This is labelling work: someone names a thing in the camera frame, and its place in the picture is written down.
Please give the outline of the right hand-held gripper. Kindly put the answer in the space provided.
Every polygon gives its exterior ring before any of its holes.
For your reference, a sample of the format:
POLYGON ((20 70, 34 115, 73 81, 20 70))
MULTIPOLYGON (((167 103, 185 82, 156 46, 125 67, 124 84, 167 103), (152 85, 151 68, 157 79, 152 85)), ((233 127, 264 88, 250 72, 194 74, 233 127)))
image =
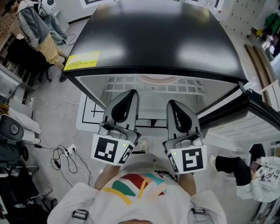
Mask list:
POLYGON ((207 146, 199 120, 186 105, 170 100, 166 107, 168 140, 165 153, 175 173, 186 174, 206 169, 207 146))

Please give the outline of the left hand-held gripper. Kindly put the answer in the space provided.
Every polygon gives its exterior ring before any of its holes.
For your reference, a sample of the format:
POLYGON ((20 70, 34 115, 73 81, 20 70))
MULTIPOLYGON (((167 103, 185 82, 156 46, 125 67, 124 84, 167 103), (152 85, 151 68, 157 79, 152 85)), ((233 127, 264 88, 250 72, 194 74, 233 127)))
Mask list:
POLYGON ((139 94, 132 89, 107 105, 99 131, 93 135, 92 159, 116 166, 125 164, 141 137, 136 129, 139 104, 139 94))

